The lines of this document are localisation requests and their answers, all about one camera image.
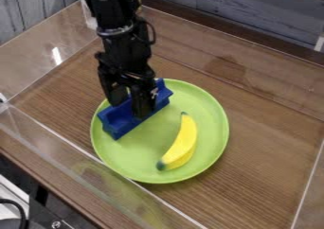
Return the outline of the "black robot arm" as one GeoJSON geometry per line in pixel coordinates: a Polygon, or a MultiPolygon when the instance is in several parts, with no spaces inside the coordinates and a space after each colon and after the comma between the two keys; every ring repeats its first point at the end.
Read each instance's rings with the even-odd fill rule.
{"type": "Polygon", "coordinates": [[[139,0],[84,0],[96,20],[104,51],[95,54],[104,96],[111,106],[131,102],[131,112],[144,118],[155,109],[155,73],[150,47],[155,43],[151,23],[138,15],[139,0]]]}

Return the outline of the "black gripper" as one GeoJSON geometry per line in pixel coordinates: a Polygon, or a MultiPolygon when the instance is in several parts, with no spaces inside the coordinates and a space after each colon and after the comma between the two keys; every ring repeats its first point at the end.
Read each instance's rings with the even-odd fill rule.
{"type": "Polygon", "coordinates": [[[130,88],[132,115],[143,119],[154,110],[155,73],[148,65],[155,33],[146,28],[97,29],[104,50],[95,54],[99,80],[111,106],[127,99],[130,88]]]}

